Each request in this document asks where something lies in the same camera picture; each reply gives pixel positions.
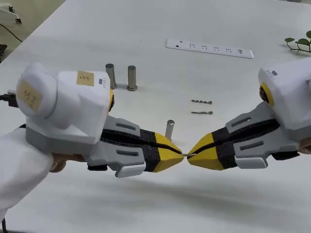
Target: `metal rod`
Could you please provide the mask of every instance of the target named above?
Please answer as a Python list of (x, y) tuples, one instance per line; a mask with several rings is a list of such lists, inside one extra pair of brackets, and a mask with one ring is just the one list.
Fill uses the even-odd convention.
[(168, 120), (166, 124), (165, 137), (170, 141), (172, 140), (172, 133), (175, 122), (173, 120)]
[(136, 67), (135, 66), (128, 66), (127, 67), (127, 77), (128, 77), (128, 86), (127, 89), (129, 91), (136, 91)]
[(207, 104), (212, 104), (212, 101), (204, 101), (204, 100), (191, 100), (191, 102), (194, 103), (207, 103)]
[(181, 154), (181, 155), (185, 157), (192, 157), (192, 156), (195, 156), (196, 154)]
[(214, 113), (212, 111), (209, 112), (196, 112), (196, 111), (192, 111), (192, 114), (207, 114), (207, 115), (213, 115)]
[(106, 73), (110, 78), (110, 89), (116, 89), (116, 77), (115, 77), (115, 67), (113, 64), (108, 63), (106, 64)]

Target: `white lab coat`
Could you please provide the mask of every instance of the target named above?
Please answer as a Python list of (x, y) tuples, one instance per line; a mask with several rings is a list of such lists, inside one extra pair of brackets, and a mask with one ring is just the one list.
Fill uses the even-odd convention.
[(26, 129), (0, 137), (0, 222), (49, 173), (53, 157), (26, 142)]

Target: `black cable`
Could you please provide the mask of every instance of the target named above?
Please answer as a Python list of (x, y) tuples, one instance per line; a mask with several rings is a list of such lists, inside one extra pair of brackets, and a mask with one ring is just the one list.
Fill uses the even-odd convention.
[(2, 231), (3, 233), (9, 233), (8, 230), (6, 229), (5, 218), (2, 220)]
[(8, 102), (10, 107), (18, 108), (16, 95), (9, 95), (9, 94), (0, 95), (0, 100)]
[(4, 27), (9, 33), (11, 33), (17, 40), (20, 42), (23, 42), (21, 39), (19, 39), (13, 32), (11, 32), (7, 27), (5, 27), (3, 24), (0, 23), (0, 26)]

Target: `power strip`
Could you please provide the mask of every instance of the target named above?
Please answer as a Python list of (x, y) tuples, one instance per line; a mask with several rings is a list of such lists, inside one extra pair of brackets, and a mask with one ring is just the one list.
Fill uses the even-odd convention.
[(176, 50), (206, 52), (232, 57), (254, 58), (251, 50), (233, 48), (229, 46), (210, 45), (205, 43), (189, 42), (185, 40), (167, 39), (165, 47)]

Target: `paper label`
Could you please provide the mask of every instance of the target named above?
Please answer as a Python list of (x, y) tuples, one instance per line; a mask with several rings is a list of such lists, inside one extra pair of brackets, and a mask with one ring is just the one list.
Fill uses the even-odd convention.
[(17, 97), (29, 106), (34, 112), (38, 111), (42, 101), (42, 95), (25, 80), (20, 82)]
[(77, 85), (94, 86), (94, 73), (78, 71)]

